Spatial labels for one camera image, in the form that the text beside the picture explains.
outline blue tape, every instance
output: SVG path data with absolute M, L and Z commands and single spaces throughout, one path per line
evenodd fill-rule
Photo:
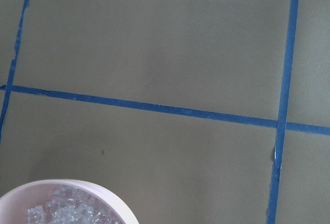
M 269 120 L 263 118 L 216 113 L 211 111 L 180 108 L 180 107 L 173 107 L 173 106 L 166 106 L 159 104 L 140 103 L 135 101 L 96 97 L 91 95 L 76 94 L 76 93 L 69 93 L 62 91 L 47 91 L 47 90 L 29 88 L 24 86 L 12 86 L 12 91 L 27 93 L 27 94 L 45 95 L 52 98 L 69 99 L 75 101 L 105 104 L 105 105 L 126 107 L 132 109 L 149 110 L 149 111 L 156 111 L 167 114 L 176 114 L 181 116 L 198 117 L 198 118 L 205 118 L 211 120 L 243 123 L 243 124 L 272 127 L 272 128 L 276 128 L 276 124 L 277 124 L 275 120 Z
M 294 52 L 295 30 L 298 16 L 299 0 L 290 1 L 290 15 L 287 31 L 287 42 L 284 56 L 284 68 L 282 75 L 282 88 L 279 99 L 278 121 L 275 141 L 275 158 L 272 170 L 272 179 L 268 203 L 267 224 L 275 224 L 279 181 L 281 177 L 282 155 L 287 122 L 291 71 Z
M 330 127 L 314 126 L 294 122 L 288 122 L 286 129 L 311 134 L 330 135 Z
M 25 9 L 29 5 L 29 1 L 30 0 L 24 0 L 21 19 L 20 19 L 20 23 L 19 23 L 19 29 L 17 31 L 15 47 L 14 47 L 15 48 L 15 56 L 14 56 L 13 60 L 11 60 L 11 64 L 10 64 L 9 75 L 8 75 L 6 89 L 5 89 L 5 97 L 4 97 L 4 102 L 3 102 L 3 105 L 2 105 L 1 116 L 0 116 L 0 129 L 1 129 L 0 130 L 0 142 L 1 142 L 1 137 L 2 137 L 2 129 L 3 129 L 3 126 L 4 126 L 5 117 L 6 117 L 6 113 L 7 113 L 7 109 L 8 109 L 10 93 L 11 93 L 11 89 L 12 89 L 12 83 L 14 81 L 17 58 L 18 58 L 19 51 L 20 51 L 20 46 L 21 46 L 21 36 L 22 36 L 22 29 L 23 29 L 24 13 L 25 13 Z

